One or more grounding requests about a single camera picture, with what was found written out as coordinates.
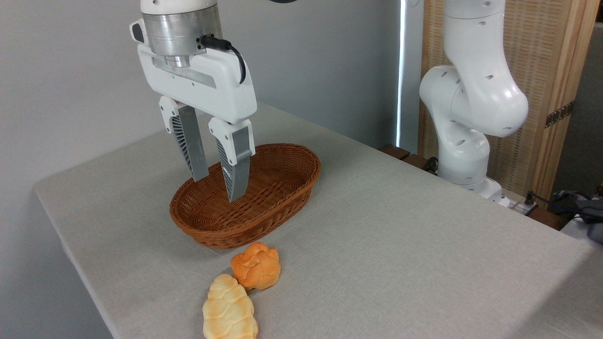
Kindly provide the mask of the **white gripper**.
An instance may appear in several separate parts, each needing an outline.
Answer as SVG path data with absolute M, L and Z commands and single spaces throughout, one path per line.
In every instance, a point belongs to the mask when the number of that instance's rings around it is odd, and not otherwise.
M 232 52 L 208 49 L 190 58 L 188 67 L 167 65 L 144 44 L 138 55 L 149 86 L 164 95 L 159 106 L 164 126 L 173 134 L 195 182 L 209 176 L 196 111 L 215 116 L 209 122 L 217 142 L 229 202 L 247 191 L 255 143 L 250 118 L 258 109 L 250 72 L 243 83 L 239 59 Z

